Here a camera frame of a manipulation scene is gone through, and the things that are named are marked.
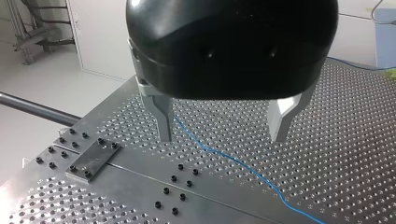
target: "white floor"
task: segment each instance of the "white floor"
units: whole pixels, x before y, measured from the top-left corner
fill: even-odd
[[[83,117],[122,82],[80,71],[73,48],[45,54],[23,65],[9,23],[0,21],[0,91]],[[22,159],[33,159],[58,136],[62,125],[0,105],[0,185],[15,175]]]

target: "metal bracket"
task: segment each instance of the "metal bracket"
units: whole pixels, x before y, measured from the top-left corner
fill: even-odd
[[[174,121],[173,99],[136,77],[143,105],[157,120],[157,130],[162,142],[172,142]]]
[[[119,149],[119,144],[99,138],[66,170],[66,175],[89,183]]]
[[[28,38],[23,39],[22,41],[19,41],[17,44],[15,44],[15,49],[17,51],[23,50],[35,43],[38,43],[42,40],[47,39],[48,37],[50,37],[50,32],[51,30],[46,30],[43,27],[38,28],[37,30],[40,30],[41,32],[29,32],[28,34],[30,35]]]
[[[284,142],[294,117],[303,111],[311,101],[317,83],[298,95],[272,100],[267,111],[267,122],[273,142]]]

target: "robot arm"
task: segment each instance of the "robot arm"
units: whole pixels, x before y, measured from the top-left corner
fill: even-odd
[[[315,89],[338,8],[336,0],[128,0],[126,18],[142,101],[163,141],[171,97],[273,100],[268,123],[282,141]]]

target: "screw head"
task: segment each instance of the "screw head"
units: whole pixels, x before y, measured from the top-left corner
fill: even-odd
[[[181,201],[186,201],[186,195],[185,194],[180,194],[180,200]]]
[[[43,162],[43,159],[41,159],[41,157],[36,157],[36,158],[35,158],[35,161],[36,161],[38,164],[40,164],[40,163]]]
[[[163,193],[164,193],[164,194],[169,194],[169,188],[164,188],[164,189],[163,189]]]
[[[161,208],[161,202],[156,202],[156,203],[155,203],[155,207],[158,208],[158,209],[160,209],[160,208]]]
[[[53,169],[55,167],[56,167],[55,162],[52,161],[49,163],[49,168]]]
[[[49,153],[53,153],[55,151],[55,149],[53,149],[53,147],[49,147]]]
[[[178,213],[178,209],[176,207],[172,208],[172,214],[177,215],[177,213]]]

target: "metal rack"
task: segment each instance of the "metal rack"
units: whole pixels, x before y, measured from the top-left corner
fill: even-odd
[[[137,94],[133,77],[0,188],[0,222],[313,223],[180,128],[162,143]],[[271,142],[266,101],[175,100],[174,111],[204,144],[263,174],[310,215],[391,223],[395,99],[394,80],[329,60],[284,143]]]
[[[29,10],[36,17],[41,18],[40,7],[36,0],[24,0],[31,7]],[[20,12],[15,3],[15,0],[6,0],[6,5],[9,13],[9,17],[14,28],[15,36],[17,37],[17,43],[15,44],[15,51],[21,51],[24,57],[24,63],[29,65],[35,62],[34,55],[30,50],[30,47],[38,42],[47,42],[49,37],[56,35],[57,29],[45,27],[43,21],[35,19],[32,14],[32,24],[33,30],[26,31],[23,21],[21,20]],[[45,52],[51,53],[51,46],[43,46]]]

